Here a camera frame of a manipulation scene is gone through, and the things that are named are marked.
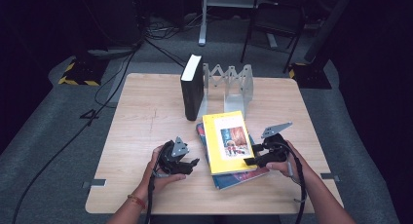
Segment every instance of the black book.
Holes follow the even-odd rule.
[[[195,121],[204,98],[203,58],[191,55],[180,78],[185,116],[189,121]]]

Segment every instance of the table top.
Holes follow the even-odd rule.
[[[217,190],[210,176],[196,125],[186,120],[179,75],[128,76],[96,170],[103,187],[92,187],[86,202],[89,213],[114,213],[139,183],[152,150],[180,136],[190,152],[182,162],[200,158],[185,180],[170,184],[154,197],[154,214],[265,214],[297,213],[300,187],[278,171],[225,190]],[[330,173],[316,132],[296,82],[284,78],[253,78],[254,95],[245,124],[255,142],[266,127],[292,122],[281,132],[318,174]],[[207,113],[224,109],[222,84],[209,87]],[[333,179],[323,182],[341,204]],[[314,212],[310,199],[305,212]]]

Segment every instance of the yellow book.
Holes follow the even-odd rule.
[[[204,115],[203,122],[212,175],[257,168],[244,161],[254,154],[241,111]]]

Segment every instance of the black base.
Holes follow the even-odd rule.
[[[331,90],[331,85],[323,70],[312,69],[311,64],[292,63],[288,67],[289,77],[300,89]]]
[[[94,60],[83,62],[73,59],[67,66],[59,84],[100,86],[101,78],[109,60]]]

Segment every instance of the person's left hand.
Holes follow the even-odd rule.
[[[148,163],[148,166],[146,166],[146,170],[143,173],[142,180],[140,181],[139,185],[137,186],[136,190],[133,192],[136,196],[141,198],[143,201],[147,200],[148,197],[148,185],[149,185],[149,178],[151,177],[152,170],[156,164],[156,161],[158,159],[158,155],[161,152],[163,145],[158,146],[157,148],[154,149],[152,153],[152,159]],[[162,177],[162,178],[155,178],[155,189],[154,193],[160,192],[162,189],[164,189],[168,184],[174,182],[174,181],[179,181],[182,179],[185,179],[186,175],[182,173],[178,174],[171,174],[168,177]]]

